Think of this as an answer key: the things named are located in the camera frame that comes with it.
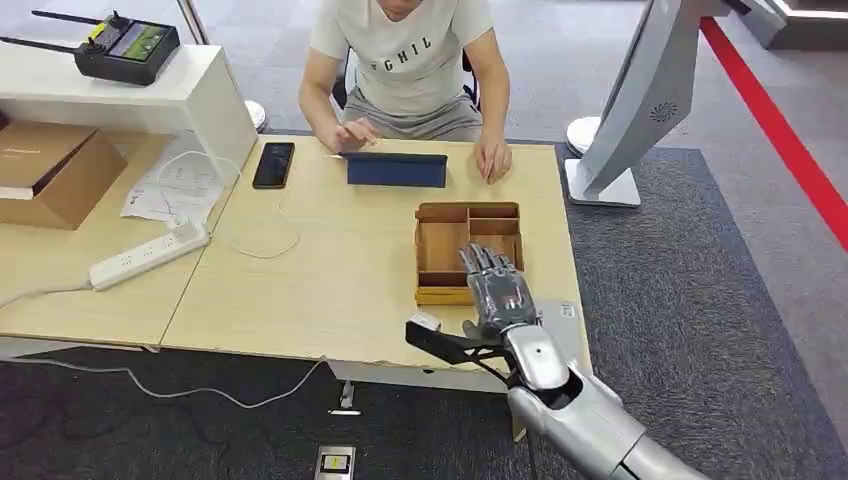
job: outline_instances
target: gray shorts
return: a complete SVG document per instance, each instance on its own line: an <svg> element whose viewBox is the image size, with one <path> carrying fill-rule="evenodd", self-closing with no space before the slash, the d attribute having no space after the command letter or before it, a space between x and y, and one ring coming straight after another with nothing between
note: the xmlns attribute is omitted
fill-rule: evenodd
<svg viewBox="0 0 848 480"><path fill-rule="evenodd" d="M371 104L359 88L347 97L342 118L346 122L366 117L383 138L476 142L483 117L463 92L438 110L425 115L389 115Z"/></svg>

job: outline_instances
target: robotic arm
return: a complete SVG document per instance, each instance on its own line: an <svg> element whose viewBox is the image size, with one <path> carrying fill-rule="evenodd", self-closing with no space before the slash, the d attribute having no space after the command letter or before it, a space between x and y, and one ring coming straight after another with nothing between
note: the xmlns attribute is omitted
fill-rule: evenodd
<svg viewBox="0 0 848 480"><path fill-rule="evenodd" d="M530 290L510 260L470 243L460 251L477 325L467 337L407 322L406 340L450 364L473 362L504 380L513 415L547 438L590 479L705 480L646 435L621 399L590 373L566 362L541 324ZM503 357L504 378L482 363Z"/></svg>

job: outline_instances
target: red stripe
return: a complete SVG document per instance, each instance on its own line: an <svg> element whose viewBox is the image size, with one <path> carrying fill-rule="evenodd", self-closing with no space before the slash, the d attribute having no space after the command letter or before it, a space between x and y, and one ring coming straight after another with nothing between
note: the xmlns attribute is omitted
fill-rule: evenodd
<svg viewBox="0 0 848 480"><path fill-rule="evenodd" d="M712 17L701 19L701 31L704 32L707 42L736 86L742 100L748 105L760 128L783 159L786 168L836 235L842 248L848 250L848 205L845 200L819 168L809 150L801 143L801 139L789 126L789 122L742 60L739 52L733 48L715 19Z"/></svg>

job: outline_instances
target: blue tablet case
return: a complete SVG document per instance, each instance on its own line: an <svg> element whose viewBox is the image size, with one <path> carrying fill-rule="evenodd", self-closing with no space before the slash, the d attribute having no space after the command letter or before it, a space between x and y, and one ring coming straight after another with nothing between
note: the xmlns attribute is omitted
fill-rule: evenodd
<svg viewBox="0 0 848 480"><path fill-rule="evenodd" d="M447 155L342 152L349 185L445 188Z"/></svg>

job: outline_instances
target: man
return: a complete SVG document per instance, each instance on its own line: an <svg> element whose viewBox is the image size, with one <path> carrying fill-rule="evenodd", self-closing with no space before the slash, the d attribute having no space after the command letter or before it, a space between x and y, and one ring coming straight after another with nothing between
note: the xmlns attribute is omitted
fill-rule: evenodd
<svg viewBox="0 0 848 480"><path fill-rule="evenodd" d="M477 168L495 183L512 165L504 141L509 75L488 0L321 0L300 107L339 152L378 137L476 142ZM359 57L341 124L330 104L339 63ZM462 90L462 51L480 83L482 115Z"/></svg>

